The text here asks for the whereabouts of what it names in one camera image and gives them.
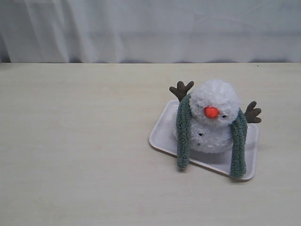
fluffy white snowman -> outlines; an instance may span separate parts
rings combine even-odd
[[[210,80],[190,93],[190,147],[204,153],[222,153],[233,145],[231,124],[240,100],[234,88],[222,80]],[[174,136],[177,112],[173,115]]]

snowman plush toy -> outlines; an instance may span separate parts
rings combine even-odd
[[[260,108],[253,101],[245,113],[231,84],[222,80],[209,80],[195,88],[193,82],[169,90],[179,101],[173,116],[174,136],[177,139],[177,165],[185,169],[190,150],[203,153],[223,153],[232,149],[230,176],[242,178],[246,173],[245,144],[247,124],[259,123]]]

orange nose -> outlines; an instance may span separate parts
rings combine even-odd
[[[209,119],[214,119],[219,115],[219,111],[215,107],[206,107],[204,112]]]

antler-shaped arm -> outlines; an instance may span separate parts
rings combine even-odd
[[[256,104],[256,101],[252,101],[246,108],[245,117],[248,123],[261,122],[261,118],[257,117],[261,113],[261,109],[255,108]]]
[[[171,86],[169,87],[169,91],[178,98],[179,102],[181,102],[181,100],[183,100],[183,98],[187,95],[187,92],[193,87],[193,85],[193,81],[189,82],[187,86],[185,86],[182,81],[179,81],[177,83],[177,88]]]

table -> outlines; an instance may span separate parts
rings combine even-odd
[[[262,108],[244,183],[154,150],[177,81],[233,84]],[[301,64],[0,64],[1,226],[295,226]]]

